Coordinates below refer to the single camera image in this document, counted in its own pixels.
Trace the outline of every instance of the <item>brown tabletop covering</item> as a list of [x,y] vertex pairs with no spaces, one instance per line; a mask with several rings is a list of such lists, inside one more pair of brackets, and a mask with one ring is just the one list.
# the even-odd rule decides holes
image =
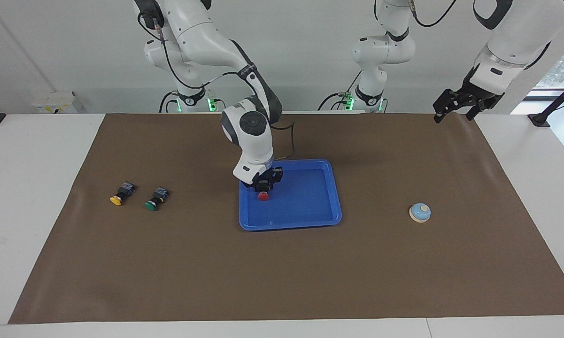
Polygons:
[[[475,123],[291,121],[294,158],[332,163],[339,225],[243,231],[217,115],[108,115],[9,322],[564,314],[564,275]],[[274,138],[288,154],[290,133]],[[138,189],[114,206],[125,180]]]

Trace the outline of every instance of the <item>red cap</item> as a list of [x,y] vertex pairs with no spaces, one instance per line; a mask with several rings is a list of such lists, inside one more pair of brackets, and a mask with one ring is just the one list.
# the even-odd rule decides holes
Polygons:
[[267,194],[266,192],[259,192],[259,194],[257,195],[257,198],[259,199],[259,201],[267,201],[269,199],[269,194]]

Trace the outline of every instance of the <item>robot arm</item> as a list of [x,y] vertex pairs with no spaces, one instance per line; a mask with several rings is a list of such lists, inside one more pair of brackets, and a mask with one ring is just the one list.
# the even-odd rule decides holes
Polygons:
[[[222,127],[228,139],[242,149],[234,175],[257,191],[267,192],[273,188],[282,173],[281,169],[271,167],[273,147],[269,125],[280,119],[282,105],[238,43],[225,38],[217,30],[207,14],[210,0],[135,1],[141,13],[151,13],[150,20],[146,20],[147,28],[155,28],[159,32],[162,44],[168,43],[168,48],[170,45],[175,47],[169,50],[176,53],[169,55],[176,54],[179,67],[190,67],[185,64],[188,61],[205,66],[232,67],[253,90],[254,95],[224,109]],[[182,73],[186,77],[193,73],[190,68],[184,70]],[[204,86],[192,86],[194,93],[200,89],[204,92]],[[178,86],[178,90],[187,89]]]
[[386,34],[364,37],[353,48],[353,60],[361,66],[359,84],[351,91],[354,109],[377,109],[387,79],[380,66],[407,62],[415,54],[415,41],[409,36],[408,0],[381,0],[376,11]]
[[564,28],[564,0],[496,0],[494,13],[476,18],[493,30],[473,68],[456,92],[446,89],[434,102],[436,116],[442,119],[456,109],[471,107],[472,120],[484,109],[492,109],[522,71],[542,56],[550,41]]

